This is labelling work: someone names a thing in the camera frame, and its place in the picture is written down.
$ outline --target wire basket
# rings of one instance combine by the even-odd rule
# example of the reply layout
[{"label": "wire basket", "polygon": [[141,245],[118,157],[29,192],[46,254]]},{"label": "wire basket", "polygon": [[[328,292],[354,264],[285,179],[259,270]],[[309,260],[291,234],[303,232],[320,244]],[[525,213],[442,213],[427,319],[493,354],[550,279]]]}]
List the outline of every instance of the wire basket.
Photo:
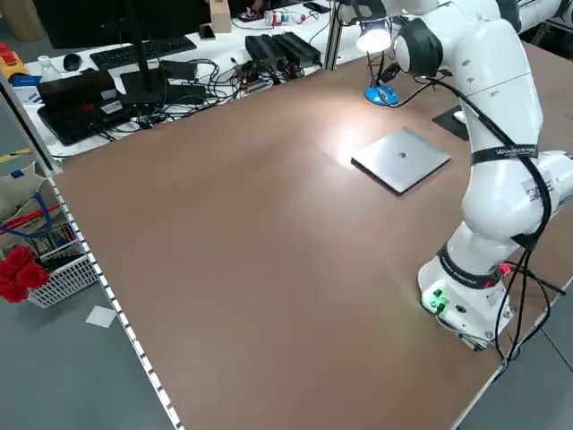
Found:
[{"label": "wire basket", "polygon": [[[22,239],[20,245],[30,248],[41,261],[48,257],[83,254],[80,241],[67,223],[53,226],[44,237]],[[8,251],[0,251],[2,258],[5,258]],[[39,307],[50,307],[97,281],[98,274],[88,260],[88,256],[81,255],[51,271],[47,284],[38,289],[31,289],[28,300]]]}]

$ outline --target keyboard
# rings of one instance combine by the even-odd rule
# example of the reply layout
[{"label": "keyboard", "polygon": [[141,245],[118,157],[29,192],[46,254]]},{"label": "keyboard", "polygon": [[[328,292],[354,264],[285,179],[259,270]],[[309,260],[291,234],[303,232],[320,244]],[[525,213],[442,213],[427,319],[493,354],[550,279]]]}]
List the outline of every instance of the keyboard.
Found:
[{"label": "keyboard", "polygon": [[[157,59],[158,56],[169,56],[179,52],[190,51],[195,48],[197,46],[185,36],[179,39],[153,40],[152,42],[143,43],[143,52],[145,52],[148,60]],[[90,58],[99,70],[115,69],[123,65],[137,63],[132,46],[97,52],[90,54]]]}]

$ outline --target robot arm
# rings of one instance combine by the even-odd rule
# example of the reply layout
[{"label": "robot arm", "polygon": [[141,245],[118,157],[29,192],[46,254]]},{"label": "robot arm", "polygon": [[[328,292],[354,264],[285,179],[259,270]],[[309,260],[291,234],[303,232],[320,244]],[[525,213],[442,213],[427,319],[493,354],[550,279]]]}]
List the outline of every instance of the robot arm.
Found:
[{"label": "robot arm", "polygon": [[[544,215],[540,190],[520,157],[528,157],[543,176],[551,216],[573,199],[573,156],[537,152],[543,113],[517,36],[551,18],[560,3],[535,0],[520,10],[517,0],[383,0],[377,10],[356,13],[350,7],[348,12],[367,20],[380,13],[402,14],[402,8],[417,14],[398,33],[398,64],[405,72],[430,77],[447,69],[454,87],[465,96],[460,105],[473,164],[462,201],[464,221],[420,270],[418,283],[429,311],[436,312],[436,297],[447,298],[450,305],[440,311],[440,318],[476,340],[474,346],[485,347],[480,340],[492,339],[511,319],[498,269],[518,249],[517,238],[536,231]],[[484,125],[481,114],[516,145],[505,146]]]},{"label": "robot arm", "polygon": [[338,15],[342,22],[353,24],[405,13],[422,15],[438,7],[439,3],[439,0],[343,0]]}]

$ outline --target brown table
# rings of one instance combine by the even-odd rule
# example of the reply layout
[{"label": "brown table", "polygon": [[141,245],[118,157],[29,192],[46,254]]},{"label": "brown table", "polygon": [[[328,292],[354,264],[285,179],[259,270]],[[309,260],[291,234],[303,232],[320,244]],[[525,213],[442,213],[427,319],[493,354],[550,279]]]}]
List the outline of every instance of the brown table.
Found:
[{"label": "brown table", "polygon": [[[573,149],[573,66],[527,52],[543,147]],[[56,178],[186,428],[443,430],[498,367],[419,305],[418,269],[461,220],[468,145],[430,121],[456,100],[437,89],[376,107],[368,81],[364,60],[345,64],[71,159]],[[402,126],[453,160],[397,197],[348,161]],[[572,214],[533,260],[561,285]],[[528,290],[528,325],[541,297]]]}]

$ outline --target phone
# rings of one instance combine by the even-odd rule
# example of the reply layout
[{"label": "phone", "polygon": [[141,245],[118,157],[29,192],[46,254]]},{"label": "phone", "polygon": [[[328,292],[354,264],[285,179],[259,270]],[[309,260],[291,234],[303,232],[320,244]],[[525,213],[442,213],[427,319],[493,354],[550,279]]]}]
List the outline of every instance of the phone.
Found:
[{"label": "phone", "polygon": [[199,37],[201,40],[214,40],[215,33],[213,32],[213,29],[210,25],[205,24],[199,27]]},{"label": "phone", "polygon": [[316,13],[327,13],[330,11],[329,7],[323,6],[322,4],[318,4],[318,3],[314,3],[314,2],[308,2],[303,4],[304,7],[306,7],[307,9],[310,9],[311,11],[314,11]]}]

